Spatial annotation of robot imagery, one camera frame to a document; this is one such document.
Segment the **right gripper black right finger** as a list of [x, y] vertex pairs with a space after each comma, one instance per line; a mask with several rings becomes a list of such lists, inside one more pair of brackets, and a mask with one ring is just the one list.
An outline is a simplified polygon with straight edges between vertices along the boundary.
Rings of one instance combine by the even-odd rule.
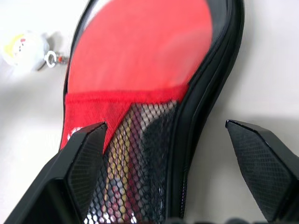
[[299, 222], [299, 158], [273, 132], [227, 120], [240, 172], [268, 222]]

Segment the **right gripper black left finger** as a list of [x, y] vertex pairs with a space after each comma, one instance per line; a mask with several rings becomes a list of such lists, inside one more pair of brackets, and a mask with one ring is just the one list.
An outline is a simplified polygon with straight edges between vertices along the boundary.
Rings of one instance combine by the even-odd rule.
[[83, 223], [104, 163], [106, 131], [106, 123], [97, 123], [75, 132], [42, 168], [5, 222]]

